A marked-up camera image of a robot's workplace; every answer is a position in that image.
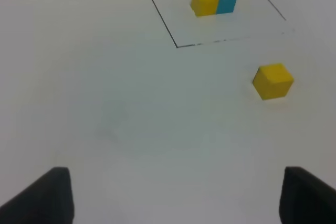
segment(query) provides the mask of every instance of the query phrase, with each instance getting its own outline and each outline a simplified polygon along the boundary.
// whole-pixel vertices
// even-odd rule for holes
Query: table surface
[[[270,1],[291,32],[176,48],[152,0],[0,0],[1,201],[58,165],[75,223],[276,224],[286,166],[336,187],[336,3]]]

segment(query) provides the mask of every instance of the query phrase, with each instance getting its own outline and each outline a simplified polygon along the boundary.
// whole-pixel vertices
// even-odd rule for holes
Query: yellow cube
[[[191,0],[191,8],[197,17],[215,15],[219,0]]]
[[[284,97],[294,79],[283,64],[261,66],[253,80],[253,86],[263,100]]]

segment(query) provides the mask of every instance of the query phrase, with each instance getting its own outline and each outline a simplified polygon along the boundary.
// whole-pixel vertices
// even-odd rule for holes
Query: white table
[[[271,1],[295,32],[176,49],[151,0],[0,0],[1,203],[56,165],[80,224],[280,223],[287,165],[336,187],[335,4]]]

